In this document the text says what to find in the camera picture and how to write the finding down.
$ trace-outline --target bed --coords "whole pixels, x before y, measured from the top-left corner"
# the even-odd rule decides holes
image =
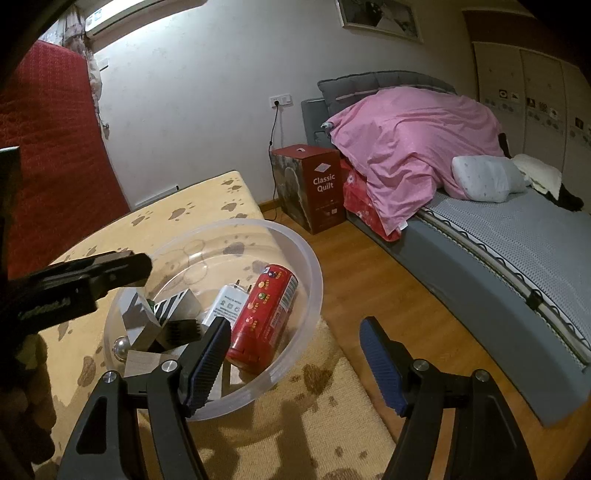
[[[308,143],[332,146],[323,122],[368,95],[401,85],[456,93],[441,80],[405,71],[323,80],[323,97],[301,104]],[[384,240],[352,212],[348,219],[468,328],[543,425],[587,400],[591,216],[566,212],[528,189],[499,204],[438,192],[396,242]]]

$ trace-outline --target curtain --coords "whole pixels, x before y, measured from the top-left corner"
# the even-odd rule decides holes
[[[99,110],[99,99],[103,83],[100,79],[100,70],[92,51],[90,39],[86,36],[86,20],[82,10],[77,5],[72,5],[49,30],[39,37],[39,40],[61,45],[68,50],[75,51],[86,59],[96,116],[105,135],[108,136],[109,125],[102,122]]]

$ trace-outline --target red can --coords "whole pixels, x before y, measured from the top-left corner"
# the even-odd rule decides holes
[[[232,329],[226,355],[230,363],[253,374],[271,364],[297,284],[296,276],[285,267],[265,267]]]

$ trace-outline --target black cable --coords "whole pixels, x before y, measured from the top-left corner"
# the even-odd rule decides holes
[[[273,171],[273,161],[271,159],[271,147],[273,146],[273,135],[275,134],[275,126],[277,124],[277,115],[279,114],[279,102],[275,100],[275,120],[273,120],[273,128],[271,128],[271,139],[269,140],[269,164],[271,165],[271,174],[273,175],[273,198],[272,203],[275,204],[275,194],[277,193],[277,181],[275,180],[275,172]],[[275,217],[272,222],[277,220],[277,207],[275,207]]]

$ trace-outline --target framed picture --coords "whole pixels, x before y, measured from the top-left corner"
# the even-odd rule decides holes
[[[364,28],[422,41],[411,5],[398,0],[336,0],[343,27]]]

